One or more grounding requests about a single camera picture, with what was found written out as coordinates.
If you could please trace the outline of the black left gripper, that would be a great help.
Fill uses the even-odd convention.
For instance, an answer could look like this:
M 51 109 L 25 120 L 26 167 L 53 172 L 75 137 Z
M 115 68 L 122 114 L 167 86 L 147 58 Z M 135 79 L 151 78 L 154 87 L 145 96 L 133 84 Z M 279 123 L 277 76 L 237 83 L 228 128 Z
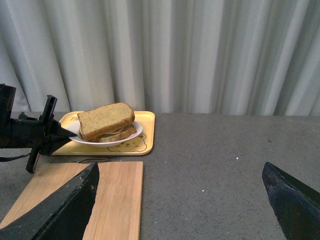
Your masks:
M 39 118 L 29 117 L 24 112 L 18 116 L 19 146 L 21 148 L 31 148 L 25 168 L 30 174 L 35 171 L 40 152 L 43 156 L 51 156 L 56 150 L 69 143 L 71 141 L 70 137 L 77 136 L 76 133 L 63 128 L 59 121 L 53 119 L 56 103 L 56 97 L 47 95 L 43 113 Z M 50 127 L 51 134 L 56 137 L 45 140 L 45 137 L 49 135 Z

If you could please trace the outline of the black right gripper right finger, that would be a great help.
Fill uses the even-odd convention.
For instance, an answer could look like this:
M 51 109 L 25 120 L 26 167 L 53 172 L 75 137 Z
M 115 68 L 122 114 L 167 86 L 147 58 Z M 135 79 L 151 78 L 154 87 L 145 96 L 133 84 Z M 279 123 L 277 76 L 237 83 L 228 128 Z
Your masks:
M 320 193 L 270 162 L 262 180 L 281 230 L 288 240 L 320 238 Z

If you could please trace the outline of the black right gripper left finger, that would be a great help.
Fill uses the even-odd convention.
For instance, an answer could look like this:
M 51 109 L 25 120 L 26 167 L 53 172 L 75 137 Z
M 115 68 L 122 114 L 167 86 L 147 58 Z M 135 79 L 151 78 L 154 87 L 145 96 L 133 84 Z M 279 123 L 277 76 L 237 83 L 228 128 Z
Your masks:
M 0 230 L 2 240 L 81 240 L 96 201 L 99 167 L 91 163 Z

